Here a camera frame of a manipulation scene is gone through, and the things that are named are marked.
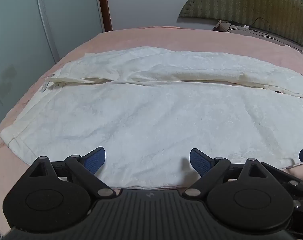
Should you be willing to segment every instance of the black mechanical device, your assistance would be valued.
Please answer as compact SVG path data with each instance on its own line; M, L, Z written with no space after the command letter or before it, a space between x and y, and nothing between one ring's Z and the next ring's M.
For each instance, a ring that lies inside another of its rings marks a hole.
M37 158L4 200L4 240L303 239L303 181L256 159L232 164L192 149L201 178L183 193L118 195L94 176L104 162L102 147L63 162Z

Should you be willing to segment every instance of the white cloth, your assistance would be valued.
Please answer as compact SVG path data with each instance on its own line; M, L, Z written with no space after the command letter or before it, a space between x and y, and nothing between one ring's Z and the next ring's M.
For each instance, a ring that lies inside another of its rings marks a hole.
M61 161L102 146L106 162L96 176L107 185L162 188L186 187L198 178L189 164L192 148L232 163L247 158L277 168L300 163L303 76L294 71L249 57L158 48L86 55L76 62L49 80L115 81L49 86L45 95L36 93L38 101L1 133L28 164L41 155ZM240 75L254 87L189 79L219 76L236 83ZM188 82L173 82L185 76ZM268 89L257 88L262 84ZM279 88L290 95L272 91Z

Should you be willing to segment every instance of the triangular cutout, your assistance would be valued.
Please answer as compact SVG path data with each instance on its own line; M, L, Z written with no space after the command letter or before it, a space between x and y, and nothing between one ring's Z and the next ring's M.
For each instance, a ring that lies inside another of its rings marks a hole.
M249 177L266 178L266 175L258 168L256 164L250 167Z
M34 171L31 173L30 177L40 177L40 176L46 176L47 171L45 168L45 163L40 162L37 167L34 169Z

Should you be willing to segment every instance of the pink blanket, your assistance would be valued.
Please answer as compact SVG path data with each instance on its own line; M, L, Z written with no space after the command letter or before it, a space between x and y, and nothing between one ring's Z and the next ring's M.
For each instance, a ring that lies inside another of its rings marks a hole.
M11 125L29 102L34 93L44 83L46 77L67 62L76 60L86 52L98 53L109 50L122 50L140 46L160 47L174 51L225 52L249 56L270 62L274 65L292 69L303 75L303 55L288 47L239 34L214 32L208 30L189 30L175 27L151 27L101 33L92 40L61 59L46 72L10 110L0 124L0 132ZM7 233L10 228L2 212L2 203L13 185L26 171L28 165L14 155L0 139L0 232ZM303 165L287 172L303 179Z

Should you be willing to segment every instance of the headboard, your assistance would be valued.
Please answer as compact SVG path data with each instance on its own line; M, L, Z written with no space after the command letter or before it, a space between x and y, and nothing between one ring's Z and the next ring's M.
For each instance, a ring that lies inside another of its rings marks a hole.
M179 17L234 21L303 46L303 0L188 0Z

